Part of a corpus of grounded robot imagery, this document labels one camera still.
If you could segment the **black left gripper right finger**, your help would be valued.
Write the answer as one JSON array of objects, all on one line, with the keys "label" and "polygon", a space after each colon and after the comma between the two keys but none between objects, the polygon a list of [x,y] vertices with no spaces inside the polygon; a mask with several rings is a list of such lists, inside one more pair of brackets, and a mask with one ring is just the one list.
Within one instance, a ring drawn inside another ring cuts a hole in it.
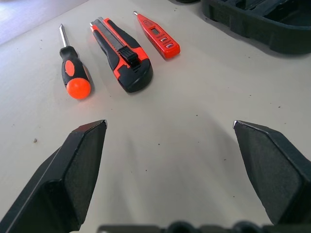
[{"label": "black left gripper right finger", "polygon": [[248,178],[273,224],[311,224],[311,161],[281,132],[233,123]]}]

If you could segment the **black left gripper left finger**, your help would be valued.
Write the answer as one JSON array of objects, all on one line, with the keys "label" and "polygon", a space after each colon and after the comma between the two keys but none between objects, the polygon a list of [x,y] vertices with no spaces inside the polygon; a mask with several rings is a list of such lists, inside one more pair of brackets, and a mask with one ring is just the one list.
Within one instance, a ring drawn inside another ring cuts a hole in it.
[{"label": "black left gripper left finger", "polygon": [[35,171],[0,221],[0,233],[70,233],[86,219],[106,120],[79,126]]}]

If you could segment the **black orange handled screwdriver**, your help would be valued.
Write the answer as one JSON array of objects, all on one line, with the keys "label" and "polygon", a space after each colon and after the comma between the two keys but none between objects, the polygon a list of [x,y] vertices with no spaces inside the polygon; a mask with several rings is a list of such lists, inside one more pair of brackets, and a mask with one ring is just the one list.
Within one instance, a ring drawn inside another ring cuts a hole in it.
[{"label": "black orange handled screwdriver", "polygon": [[60,24],[59,31],[63,42],[63,48],[59,52],[62,58],[61,73],[66,91],[76,100],[85,99],[91,93],[86,68],[75,48],[69,44],[63,24]]}]

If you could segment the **black plastic tool case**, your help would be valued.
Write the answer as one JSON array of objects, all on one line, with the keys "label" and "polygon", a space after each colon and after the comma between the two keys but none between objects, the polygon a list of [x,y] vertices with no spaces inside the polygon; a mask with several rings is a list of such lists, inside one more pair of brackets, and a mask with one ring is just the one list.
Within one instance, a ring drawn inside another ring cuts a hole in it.
[{"label": "black plastic tool case", "polygon": [[311,0],[201,0],[205,17],[270,50],[311,53]]}]

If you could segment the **orange black utility knife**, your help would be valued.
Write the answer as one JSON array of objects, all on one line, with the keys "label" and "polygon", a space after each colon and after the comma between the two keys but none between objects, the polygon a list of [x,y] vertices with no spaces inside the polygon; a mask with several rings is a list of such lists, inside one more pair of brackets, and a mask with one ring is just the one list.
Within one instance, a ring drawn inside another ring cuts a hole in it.
[{"label": "orange black utility knife", "polygon": [[121,87],[127,93],[146,88],[152,81],[153,68],[136,39],[109,18],[97,18],[90,23],[90,28]]}]

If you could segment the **red voltage tester pen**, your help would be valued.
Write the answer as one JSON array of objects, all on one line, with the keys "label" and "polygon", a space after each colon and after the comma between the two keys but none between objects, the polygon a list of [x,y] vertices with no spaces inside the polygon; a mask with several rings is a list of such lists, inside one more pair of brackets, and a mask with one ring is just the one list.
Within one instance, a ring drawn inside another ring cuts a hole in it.
[{"label": "red voltage tester pen", "polygon": [[180,54],[179,44],[163,28],[137,11],[133,13],[136,15],[146,37],[165,60],[172,59]]}]

